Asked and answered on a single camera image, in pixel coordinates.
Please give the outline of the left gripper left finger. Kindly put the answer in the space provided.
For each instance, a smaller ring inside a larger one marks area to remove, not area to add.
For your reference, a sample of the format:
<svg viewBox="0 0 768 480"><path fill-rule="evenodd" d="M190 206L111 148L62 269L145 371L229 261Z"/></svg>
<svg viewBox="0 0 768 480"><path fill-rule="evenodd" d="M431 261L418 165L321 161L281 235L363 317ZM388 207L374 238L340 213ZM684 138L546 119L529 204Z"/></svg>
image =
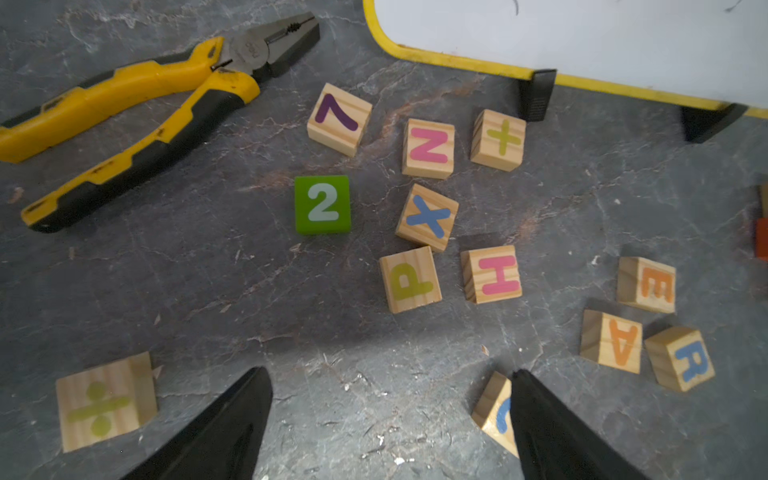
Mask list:
<svg viewBox="0 0 768 480"><path fill-rule="evenodd" d="M268 371L255 367L127 479L250 479L273 399Z"/></svg>

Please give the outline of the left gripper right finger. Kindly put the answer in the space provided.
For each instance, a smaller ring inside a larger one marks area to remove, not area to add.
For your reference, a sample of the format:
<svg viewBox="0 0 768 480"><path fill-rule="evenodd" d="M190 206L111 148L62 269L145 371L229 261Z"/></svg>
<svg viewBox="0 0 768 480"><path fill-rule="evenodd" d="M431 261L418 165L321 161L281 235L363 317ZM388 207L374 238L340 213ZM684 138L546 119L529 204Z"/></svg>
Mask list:
<svg viewBox="0 0 768 480"><path fill-rule="evenodd" d="M512 375L511 422L526 479L647 478L528 370Z"/></svg>

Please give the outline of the wooden block orange A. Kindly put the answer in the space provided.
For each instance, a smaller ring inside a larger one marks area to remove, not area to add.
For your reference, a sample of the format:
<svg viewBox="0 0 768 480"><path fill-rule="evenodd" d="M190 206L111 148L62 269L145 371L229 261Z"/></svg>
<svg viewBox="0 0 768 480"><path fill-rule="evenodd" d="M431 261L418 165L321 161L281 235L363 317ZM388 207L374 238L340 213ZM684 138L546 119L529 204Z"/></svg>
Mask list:
<svg viewBox="0 0 768 480"><path fill-rule="evenodd" d="M580 356L599 365L639 374L643 326L597 310L585 310Z"/></svg>

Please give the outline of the wooden block blue R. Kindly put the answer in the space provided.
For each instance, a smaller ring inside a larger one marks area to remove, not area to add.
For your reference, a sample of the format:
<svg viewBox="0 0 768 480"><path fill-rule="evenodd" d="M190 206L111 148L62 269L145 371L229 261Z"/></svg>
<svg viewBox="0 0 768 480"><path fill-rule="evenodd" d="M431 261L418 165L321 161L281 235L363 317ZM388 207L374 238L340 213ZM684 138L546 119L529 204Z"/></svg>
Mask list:
<svg viewBox="0 0 768 480"><path fill-rule="evenodd" d="M715 376L699 330L675 326L644 341L657 382L685 393Z"/></svg>

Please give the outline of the wooden block orange E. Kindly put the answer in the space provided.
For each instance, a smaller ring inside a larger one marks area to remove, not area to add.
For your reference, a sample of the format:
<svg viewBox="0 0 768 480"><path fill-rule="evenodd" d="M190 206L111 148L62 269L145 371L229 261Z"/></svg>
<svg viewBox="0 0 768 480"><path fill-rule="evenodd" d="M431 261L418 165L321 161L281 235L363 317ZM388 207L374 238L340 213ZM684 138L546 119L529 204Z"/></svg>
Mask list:
<svg viewBox="0 0 768 480"><path fill-rule="evenodd" d="M651 312L676 311L676 269L643 257L619 259L617 301Z"/></svg>

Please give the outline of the wooden block green P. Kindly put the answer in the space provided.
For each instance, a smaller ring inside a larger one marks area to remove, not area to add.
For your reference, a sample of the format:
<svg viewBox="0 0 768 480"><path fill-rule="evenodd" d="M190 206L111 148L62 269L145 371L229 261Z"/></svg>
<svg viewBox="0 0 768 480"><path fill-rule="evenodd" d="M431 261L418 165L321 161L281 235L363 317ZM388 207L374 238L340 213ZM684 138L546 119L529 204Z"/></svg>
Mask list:
<svg viewBox="0 0 768 480"><path fill-rule="evenodd" d="M393 314L442 300L432 249L429 246L384 256L379 266L388 308Z"/></svg>

